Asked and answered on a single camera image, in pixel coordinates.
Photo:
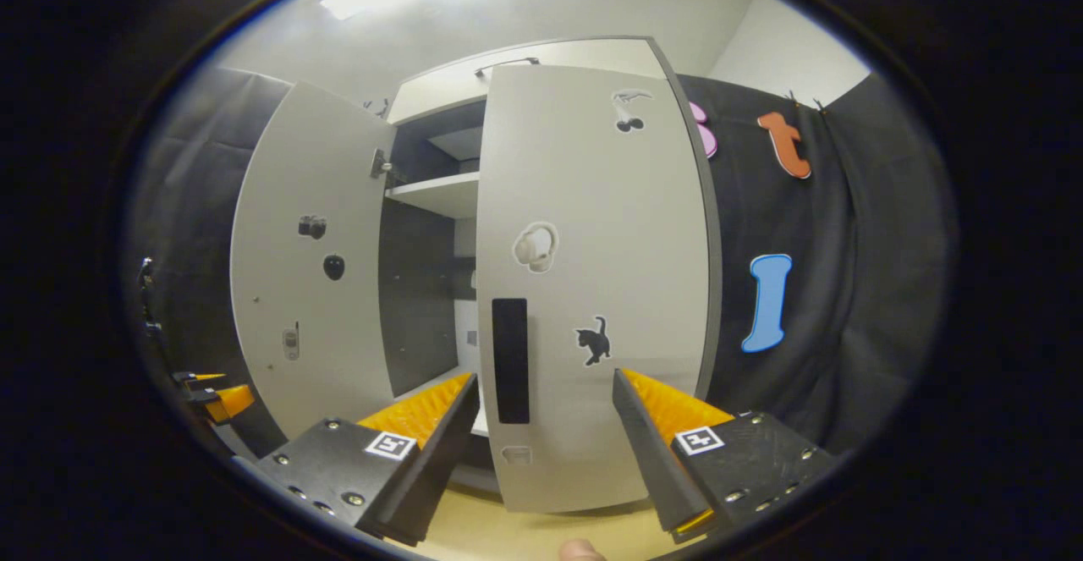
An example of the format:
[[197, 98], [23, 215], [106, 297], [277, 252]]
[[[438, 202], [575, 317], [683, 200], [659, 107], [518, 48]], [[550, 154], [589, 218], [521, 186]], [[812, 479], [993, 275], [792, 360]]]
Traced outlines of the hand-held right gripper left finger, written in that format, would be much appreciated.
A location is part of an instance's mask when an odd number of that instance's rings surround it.
[[234, 477], [317, 536], [349, 548], [425, 542], [480, 410], [464, 373], [365, 418], [322, 412], [285, 444], [229, 461]]

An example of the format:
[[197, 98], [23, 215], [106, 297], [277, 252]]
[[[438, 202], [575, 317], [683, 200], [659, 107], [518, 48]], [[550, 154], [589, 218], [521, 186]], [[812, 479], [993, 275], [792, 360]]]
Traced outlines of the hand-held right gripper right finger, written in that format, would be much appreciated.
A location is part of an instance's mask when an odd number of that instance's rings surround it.
[[677, 544], [777, 514], [838, 462], [773, 415], [732, 415], [643, 373], [614, 371], [612, 402], [660, 526]]

